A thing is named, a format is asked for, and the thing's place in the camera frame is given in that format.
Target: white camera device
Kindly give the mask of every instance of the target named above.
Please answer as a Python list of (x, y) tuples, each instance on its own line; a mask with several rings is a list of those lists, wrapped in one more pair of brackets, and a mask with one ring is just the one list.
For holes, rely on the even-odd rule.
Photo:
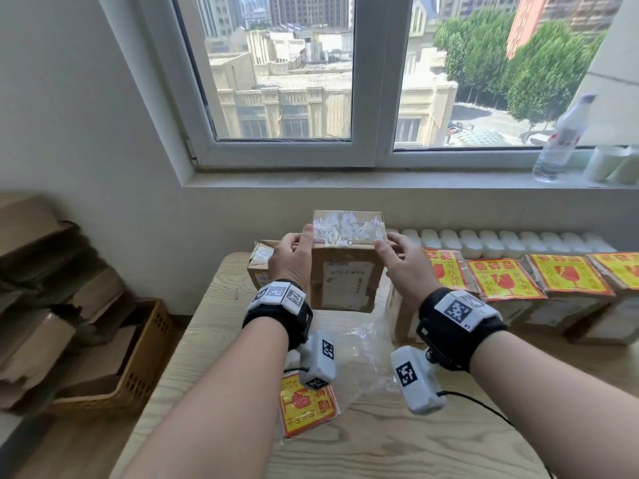
[(300, 352), (300, 383), (312, 390), (320, 390), (335, 379), (335, 343), (327, 331), (316, 331), (306, 343), (297, 347)]
[(408, 409), (415, 415), (428, 415), (446, 406), (446, 398), (437, 395), (442, 388), (435, 381), (436, 364), (426, 359), (426, 352), (402, 346), (390, 354), (397, 384)]

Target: person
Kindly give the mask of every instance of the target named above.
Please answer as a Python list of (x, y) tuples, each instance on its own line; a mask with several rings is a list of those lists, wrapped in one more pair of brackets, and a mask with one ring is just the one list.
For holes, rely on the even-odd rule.
[[(403, 260), (385, 241), (375, 242), (375, 249), (395, 288), (417, 311), (442, 286), (420, 247), (400, 234), (388, 239)], [(292, 280), (308, 294), (313, 243), (312, 225), (286, 235), (269, 260), (270, 279)], [(472, 377), (547, 467), (559, 478), (639, 477), (639, 400), (498, 328), (470, 354), (451, 354), (468, 356)], [(262, 477), (287, 351), (280, 322), (249, 322), (156, 427), (122, 477)]]

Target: road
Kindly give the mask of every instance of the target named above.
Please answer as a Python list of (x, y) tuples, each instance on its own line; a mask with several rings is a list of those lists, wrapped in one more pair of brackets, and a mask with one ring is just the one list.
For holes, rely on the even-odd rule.
[[(527, 120), (517, 121), (507, 112), (466, 103), (453, 105), (451, 121), (473, 124), (475, 131), (496, 131), (511, 141), (517, 138), (521, 142), (522, 136), (527, 137), (529, 130)], [(537, 124), (533, 127), (533, 132), (550, 133), (549, 129), (553, 128), (553, 124), (548, 124), (546, 131), (545, 126), (546, 123)]]

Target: hand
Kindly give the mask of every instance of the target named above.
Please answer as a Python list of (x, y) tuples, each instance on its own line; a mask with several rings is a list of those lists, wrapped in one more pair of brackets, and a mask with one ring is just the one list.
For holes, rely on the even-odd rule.
[(401, 260), (385, 241), (376, 241), (375, 250), (388, 268), (387, 274), (395, 289), (404, 298), (406, 304), (417, 312), (424, 299), (443, 286), (435, 276), (431, 259), (421, 247), (415, 245), (405, 235), (395, 232), (389, 233), (388, 239), (399, 245), (404, 252), (404, 260)]
[(286, 234), (268, 259), (268, 278), (271, 281), (290, 279), (308, 295), (311, 288), (311, 249), (315, 230), (308, 224), (300, 234)]

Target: plastic crate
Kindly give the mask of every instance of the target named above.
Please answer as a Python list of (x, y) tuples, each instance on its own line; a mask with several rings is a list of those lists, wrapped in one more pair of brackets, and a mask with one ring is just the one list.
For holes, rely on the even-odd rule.
[(166, 355), (172, 352), (179, 330), (161, 300), (145, 299), (137, 305), (148, 306), (151, 309), (150, 316), (124, 366), (116, 389), (105, 395), (56, 399), (48, 406), (47, 413), (97, 418), (130, 416), (144, 409), (169, 361)]

